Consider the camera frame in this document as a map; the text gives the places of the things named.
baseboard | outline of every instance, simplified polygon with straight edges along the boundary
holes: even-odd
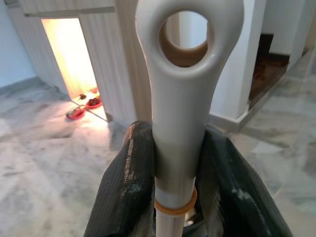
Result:
[[[0,95],[5,94],[7,92],[16,92],[34,85],[44,84],[38,77],[29,78],[26,80],[18,81],[16,83],[6,85],[4,87],[0,87]]]
[[[283,75],[249,111],[244,112],[241,116],[239,116],[239,118],[231,119],[210,113],[208,123],[222,128],[225,131],[224,133],[239,132],[270,98],[272,93],[284,81],[285,78],[286,77]]]

white wall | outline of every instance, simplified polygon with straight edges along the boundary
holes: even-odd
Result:
[[[266,0],[244,0],[241,35],[218,81],[211,114],[236,121],[248,111],[265,5]]]
[[[316,46],[316,12],[314,13],[312,25],[310,27],[310,32],[309,32],[309,35],[307,36],[307,40],[305,43],[305,48],[312,49],[315,46]]]
[[[292,51],[290,55],[288,68],[292,67],[301,57],[304,51],[305,42],[312,25],[315,12],[314,0],[305,0],[301,10],[300,19],[295,29]]]
[[[201,15],[183,11],[179,13],[180,46],[193,48],[206,40],[207,20]]]
[[[315,0],[267,0],[262,33],[274,34],[270,52],[301,58],[315,11]]]
[[[274,34],[270,52],[290,55],[305,0],[267,0],[262,33]]]
[[[33,78],[36,73],[0,0],[0,87]]]

mop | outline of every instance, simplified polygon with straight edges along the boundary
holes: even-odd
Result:
[[[182,50],[167,39],[165,24],[187,10],[208,20],[207,40]],[[242,0],[138,1],[152,123],[135,122],[127,130],[101,181],[85,237],[292,236],[253,168],[229,138],[207,126],[242,24]],[[188,233],[185,215],[194,207],[203,218]]]

mop handle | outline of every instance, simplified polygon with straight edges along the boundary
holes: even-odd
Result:
[[[208,21],[207,40],[200,47],[185,50],[168,42],[165,22],[179,11],[197,12]],[[155,195],[167,209],[182,208],[192,199],[212,96],[242,24],[242,0],[138,1],[136,31],[152,93]],[[157,237],[181,236],[183,224],[184,215],[157,210]]]

handle hole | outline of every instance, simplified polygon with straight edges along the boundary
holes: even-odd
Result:
[[[206,54],[207,20],[192,11],[180,11],[167,18],[159,32],[160,48],[178,67],[191,67]]]

